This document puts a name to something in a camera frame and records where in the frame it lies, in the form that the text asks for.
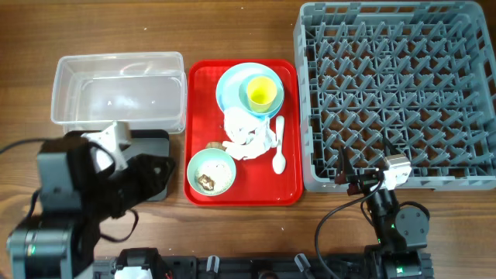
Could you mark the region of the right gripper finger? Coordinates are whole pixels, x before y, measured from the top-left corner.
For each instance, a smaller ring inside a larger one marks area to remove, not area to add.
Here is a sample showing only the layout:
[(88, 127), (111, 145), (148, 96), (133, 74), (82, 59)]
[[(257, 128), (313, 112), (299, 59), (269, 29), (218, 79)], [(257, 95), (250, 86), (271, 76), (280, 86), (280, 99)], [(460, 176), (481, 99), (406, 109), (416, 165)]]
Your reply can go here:
[(339, 178), (348, 178), (353, 176), (353, 167), (347, 155), (347, 148), (343, 146), (341, 146), (339, 150), (338, 175)]
[(383, 136), (383, 144), (384, 144), (384, 155), (386, 157), (398, 155), (398, 149), (390, 142), (390, 140)]

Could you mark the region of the white paper napkin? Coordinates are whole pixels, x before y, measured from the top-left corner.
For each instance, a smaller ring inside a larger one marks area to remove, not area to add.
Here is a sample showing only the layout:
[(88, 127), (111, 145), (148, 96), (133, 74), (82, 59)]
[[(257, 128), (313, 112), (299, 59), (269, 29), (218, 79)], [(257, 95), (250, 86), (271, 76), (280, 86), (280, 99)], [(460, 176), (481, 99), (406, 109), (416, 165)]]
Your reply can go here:
[(277, 146), (270, 119), (259, 119), (238, 107), (224, 111), (224, 130), (229, 141), (222, 145), (235, 160), (252, 160)]

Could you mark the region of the brown food stick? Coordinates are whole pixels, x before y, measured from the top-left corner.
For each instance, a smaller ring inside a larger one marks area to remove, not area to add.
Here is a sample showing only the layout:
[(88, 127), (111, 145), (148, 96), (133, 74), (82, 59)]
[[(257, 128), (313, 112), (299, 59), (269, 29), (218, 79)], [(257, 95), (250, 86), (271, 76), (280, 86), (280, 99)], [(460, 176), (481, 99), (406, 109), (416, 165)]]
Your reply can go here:
[(209, 148), (215, 148), (215, 149), (219, 149), (219, 150), (223, 150), (225, 151), (226, 150), (226, 147), (222, 145), (222, 143), (220, 142), (209, 142), (206, 147), (206, 149), (209, 149)]

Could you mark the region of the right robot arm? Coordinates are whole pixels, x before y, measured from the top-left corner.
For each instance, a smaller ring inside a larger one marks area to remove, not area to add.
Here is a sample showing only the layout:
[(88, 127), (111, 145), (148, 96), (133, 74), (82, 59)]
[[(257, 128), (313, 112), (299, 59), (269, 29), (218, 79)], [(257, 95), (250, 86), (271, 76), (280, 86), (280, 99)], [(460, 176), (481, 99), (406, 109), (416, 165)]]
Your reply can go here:
[(383, 140), (384, 165), (365, 174), (352, 167), (347, 148), (339, 151), (335, 182), (347, 184), (348, 195), (362, 195), (377, 245), (367, 246), (366, 259), (375, 278), (432, 278), (427, 247), (429, 210), (414, 201), (400, 203), (395, 188), (405, 184), (412, 172), (410, 160), (388, 139)]

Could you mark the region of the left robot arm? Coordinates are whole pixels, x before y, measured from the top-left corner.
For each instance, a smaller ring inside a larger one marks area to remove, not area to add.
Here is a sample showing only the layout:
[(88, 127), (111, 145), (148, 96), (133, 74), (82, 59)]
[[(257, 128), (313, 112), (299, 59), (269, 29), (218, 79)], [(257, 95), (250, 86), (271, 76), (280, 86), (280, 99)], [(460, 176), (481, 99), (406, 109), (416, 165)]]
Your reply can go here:
[(7, 239), (15, 278), (75, 278), (94, 262), (101, 222), (118, 219), (166, 189), (175, 162), (171, 157), (138, 154), (119, 170), (117, 160), (97, 170), (94, 152), (103, 146), (83, 137), (43, 143), (37, 156), (41, 187), (28, 212)]

